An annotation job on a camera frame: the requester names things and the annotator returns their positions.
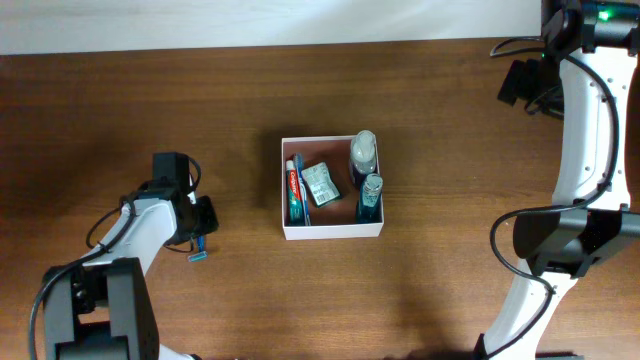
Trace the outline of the blue pen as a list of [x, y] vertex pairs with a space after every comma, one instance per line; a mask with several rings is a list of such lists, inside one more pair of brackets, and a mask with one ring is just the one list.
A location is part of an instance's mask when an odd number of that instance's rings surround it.
[[191, 263], [200, 262], [208, 258], [208, 252], [206, 249], [206, 237], [201, 235], [191, 240], [193, 250], [187, 257], [187, 260]]

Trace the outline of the green toothpaste tube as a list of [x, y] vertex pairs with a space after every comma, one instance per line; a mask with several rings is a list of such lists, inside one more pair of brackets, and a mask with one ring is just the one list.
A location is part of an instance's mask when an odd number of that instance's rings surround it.
[[299, 191], [298, 176], [295, 164], [292, 160], [287, 160], [286, 182], [287, 182], [287, 198], [289, 207], [289, 225], [304, 226], [305, 215], [302, 197]]

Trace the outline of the blue white toothbrush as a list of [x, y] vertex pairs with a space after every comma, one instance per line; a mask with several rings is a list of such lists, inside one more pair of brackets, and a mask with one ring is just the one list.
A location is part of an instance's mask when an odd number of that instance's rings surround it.
[[298, 177], [299, 192], [301, 195], [301, 202], [302, 202], [303, 214], [304, 214], [304, 223], [306, 226], [311, 226], [312, 223], [310, 219], [306, 188], [304, 184], [304, 179], [302, 177], [302, 170], [304, 166], [303, 156], [300, 153], [295, 153], [293, 155], [293, 162], [294, 162], [295, 169], [297, 172], [297, 177]]

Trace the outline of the green white soap box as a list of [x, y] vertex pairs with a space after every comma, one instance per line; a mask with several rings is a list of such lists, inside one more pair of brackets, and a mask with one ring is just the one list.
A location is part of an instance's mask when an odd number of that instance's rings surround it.
[[323, 207], [342, 197], [325, 162], [303, 169], [302, 177], [317, 207]]

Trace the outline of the purple foam soap bottle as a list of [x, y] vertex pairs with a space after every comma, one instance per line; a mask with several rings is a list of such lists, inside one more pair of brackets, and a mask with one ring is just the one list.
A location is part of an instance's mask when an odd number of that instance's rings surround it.
[[360, 131], [350, 144], [349, 173], [356, 189], [377, 168], [376, 137], [369, 130]]

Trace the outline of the blue mouthwash bottle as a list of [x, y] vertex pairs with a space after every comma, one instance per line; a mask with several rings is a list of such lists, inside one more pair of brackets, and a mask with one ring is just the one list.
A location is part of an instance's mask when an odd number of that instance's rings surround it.
[[367, 224], [380, 221], [382, 188], [383, 179], [379, 174], [372, 173], [364, 178], [356, 207], [357, 223]]

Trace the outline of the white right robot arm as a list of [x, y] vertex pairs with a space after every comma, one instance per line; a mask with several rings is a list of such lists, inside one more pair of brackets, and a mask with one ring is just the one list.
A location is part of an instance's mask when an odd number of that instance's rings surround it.
[[517, 262], [476, 359], [532, 359], [561, 300], [587, 271], [639, 238], [625, 175], [627, 102], [639, 55], [639, 7], [620, 1], [546, 1], [541, 32], [497, 44], [513, 62], [507, 104], [563, 123], [552, 202], [507, 214]]

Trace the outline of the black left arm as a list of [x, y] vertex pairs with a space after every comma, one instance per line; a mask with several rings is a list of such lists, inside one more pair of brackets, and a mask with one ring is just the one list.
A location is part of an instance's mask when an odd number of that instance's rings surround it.
[[36, 320], [44, 319], [48, 359], [180, 359], [159, 338], [145, 275], [162, 249], [205, 255], [200, 243], [219, 223], [202, 171], [190, 156], [156, 153], [152, 176], [112, 210], [117, 220], [82, 257], [50, 268], [29, 317], [28, 348], [36, 358]]

